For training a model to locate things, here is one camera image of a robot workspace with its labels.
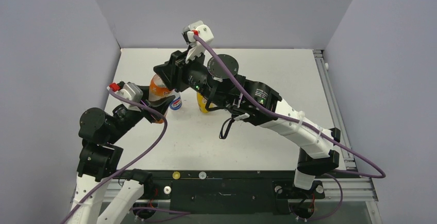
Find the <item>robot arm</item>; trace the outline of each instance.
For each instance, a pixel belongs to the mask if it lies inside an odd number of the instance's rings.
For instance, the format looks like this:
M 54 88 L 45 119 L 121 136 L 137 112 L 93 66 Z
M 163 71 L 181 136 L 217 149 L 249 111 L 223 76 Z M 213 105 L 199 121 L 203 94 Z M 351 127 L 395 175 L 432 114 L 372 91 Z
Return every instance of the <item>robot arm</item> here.
M 174 96 L 170 96 L 159 101 L 148 101 L 148 86 L 142 87 L 133 83 L 113 83 L 110 88 L 125 98 L 143 101 L 162 114 L 174 99 Z M 133 203 L 150 191 L 152 175 L 134 169 L 125 172 L 127 175 L 122 175 L 126 178 L 122 190 L 100 217 L 98 214 L 110 181 L 98 188 L 84 203 L 79 203 L 91 189 L 116 171 L 123 149 L 114 146 L 114 143 L 143 118 L 151 123 L 157 119 L 151 113 L 129 104 L 117 106 L 112 115 L 99 108 L 90 108 L 82 114 L 79 136 L 83 138 L 83 148 L 79 155 L 72 209 L 78 204 L 81 207 L 69 219 L 69 224 L 120 223 Z
M 169 61 L 154 67 L 154 71 L 161 77 L 167 88 L 182 92 L 192 88 L 199 92 L 208 102 L 206 109 L 210 111 L 226 109 L 233 120 L 242 120 L 254 126 L 260 126 L 277 132 L 300 147 L 294 186 L 303 190 L 314 188 L 315 176 L 329 172 L 339 165 L 340 155 L 332 150 L 333 144 L 321 137 L 321 134 L 331 136 L 340 141 L 340 131 L 319 127 L 319 133 L 314 132 L 302 123 L 318 127 L 305 118 L 304 112 L 297 112 L 282 99 L 278 92 L 268 85 L 251 81 L 245 76 L 238 75 L 238 63 L 230 55 L 219 55 L 227 68 L 252 98 L 266 109 L 298 119 L 298 124 L 271 117 L 253 106 L 250 101 L 233 85 L 223 69 L 212 58 L 204 66 L 205 48 L 195 41 L 194 35 L 201 37 L 206 43 L 214 38 L 208 26 L 199 21 L 186 27 L 182 33 L 189 47 L 186 51 L 175 51 Z M 135 102 L 145 102 L 149 107 L 165 113 L 173 96 L 150 102 L 148 101 L 148 87 L 137 86 L 133 83 L 120 82 L 109 86 L 116 94 Z M 216 108 L 209 108 L 214 103 Z M 153 123 L 157 120 L 151 113 L 140 110 L 130 104 L 121 104 L 113 110 L 113 115 L 105 113 L 99 108 L 88 109 L 80 118 L 79 136 L 83 138 L 83 149 L 77 168 L 77 187 L 72 209 L 79 201 L 102 179 L 109 177 L 116 171 L 123 152 L 122 148 L 114 146 L 127 131 L 143 118 Z M 146 171 L 129 171 L 126 181 L 106 210 L 98 216 L 108 183 L 97 189 L 81 207 L 77 209 L 68 223 L 120 223 L 128 213 L 133 203 L 143 194 L 150 192 L 153 183 L 152 175 Z
M 210 31 L 211 29 L 201 21 L 185 28 L 182 35 L 189 44 L 188 49 L 184 52 L 172 53 L 166 63 L 154 67 L 155 73 L 161 77 L 169 89 L 182 92 L 187 88 L 192 88 L 200 93 L 208 100 L 207 110 L 209 104 L 214 103 L 217 107 L 213 110 L 226 109 L 234 120 L 242 120 L 273 130 L 295 143 L 300 147 L 295 186 L 310 189 L 315 176 L 327 173 L 339 165 L 339 153 L 332 150 L 333 144 L 322 138 L 321 134 L 339 141 L 340 131 L 335 128 L 328 130 L 319 127 L 305 118 L 304 112 L 294 110 L 278 92 L 268 85 L 239 75 L 239 65 L 235 58 L 225 54 L 219 55 L 239 84 L 260 105 L 272 112 L 293 117 L 300 122 L 291 123 L 261 112 L 240 93 L 214 58 L 208 61 L 207 66 L 204 65 L 205 48 L 193 39 L 193 35 L 198 35 L 209 44 L 213 39 Z M 303 126 L 303 122 L 318 127 L 319 133 Z

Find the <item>pepsi can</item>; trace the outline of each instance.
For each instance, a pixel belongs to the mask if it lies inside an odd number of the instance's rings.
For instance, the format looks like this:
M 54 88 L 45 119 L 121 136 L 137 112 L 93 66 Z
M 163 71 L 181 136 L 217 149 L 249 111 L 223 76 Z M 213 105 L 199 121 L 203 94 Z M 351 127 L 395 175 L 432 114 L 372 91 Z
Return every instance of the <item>pepsi can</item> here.
M 178 110 L 182 107 L 182 99 L 180 99 L 180 93 L 174 92 L 175 99 L 170 104 L 170 109 Z

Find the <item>light purple wall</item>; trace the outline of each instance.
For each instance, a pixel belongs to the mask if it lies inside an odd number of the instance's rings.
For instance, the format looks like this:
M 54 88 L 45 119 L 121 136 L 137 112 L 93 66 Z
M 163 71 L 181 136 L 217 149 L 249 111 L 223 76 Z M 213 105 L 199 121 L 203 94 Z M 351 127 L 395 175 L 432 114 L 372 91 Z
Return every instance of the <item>light purple wall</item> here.
M 215 47 L 325 48 L 352 0 L 96 1 L 122 48 L 179 48 L 197 20 Z
M 0 0 L 1 223 L 68 212 L 79 118 L 103 106 L 119 54 L 95 0 Z
M 437 222 L 436 18 L 437 0 L 353 0 L 325 50 L 353 148 L 387 172 L 385 224 Z

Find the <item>bottle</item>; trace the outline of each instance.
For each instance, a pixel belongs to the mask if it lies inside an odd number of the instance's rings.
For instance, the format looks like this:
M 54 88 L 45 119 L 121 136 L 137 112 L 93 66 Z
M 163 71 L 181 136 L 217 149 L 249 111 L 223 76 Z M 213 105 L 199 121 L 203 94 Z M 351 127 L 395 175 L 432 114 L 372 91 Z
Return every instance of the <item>bottle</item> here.
M 169 96 L 172 93 L 171 90 L 165 86 L 164 82 L 158 75 L 154 75 L 152 80 L 150 81 L 149 87 L 149 101 L 157 101 L 162 98 Z M 161 124 L 164 120 L 157 120 L 157 123 Z
M 208 113 L 209 111 L 208 110 L 206 110 L 206 102 L 207 102 L 207 100 L 200 94 L 200 93 L 197 93 L 197 104 L 199 105 L 199 109 L 200 109 L 200 111 L 201 112 L 203 112 L 203 113 Z M 209 105 L 209 107 L 210 108 L 213 108 L 213 107 L 216 107 L 216 105 L 214 105 L 213 103 L 211 103 L 210 105 Z

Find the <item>white table surface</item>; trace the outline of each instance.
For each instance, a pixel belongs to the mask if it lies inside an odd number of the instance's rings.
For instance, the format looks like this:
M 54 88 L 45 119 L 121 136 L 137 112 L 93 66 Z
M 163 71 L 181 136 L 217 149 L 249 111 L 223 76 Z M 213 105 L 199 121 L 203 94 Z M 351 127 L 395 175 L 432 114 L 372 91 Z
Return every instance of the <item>white table surface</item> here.
M 123 49 L 114 82 L 149 85 L 155 65 L 163 64 L 177 49 Z M 308 49 L 216 49 L 240 65 L 239 74 L 275 89 L 296 110 L 324 128 L 333 123 L 312 50 Z M 211 56 L 206 53 L 205 64 Z M 161 142 L 132 168 L 149 170 L 295 170 L 299 148 L 268 129 L 235 122 L 226 140 L 220 128 L 230 117 L 227 111 L 200 112 L 196 93 L 181 93 L 182 108 L 169 109 L 169 126 Z M 109 96 L 105 111 L 112 113 L 120 102 Z M 115 145 L 124 148 L 119 168 L 146 150 L 163 125 L 140 121 Z M 342 153 L 340 167 L 345 169 Z

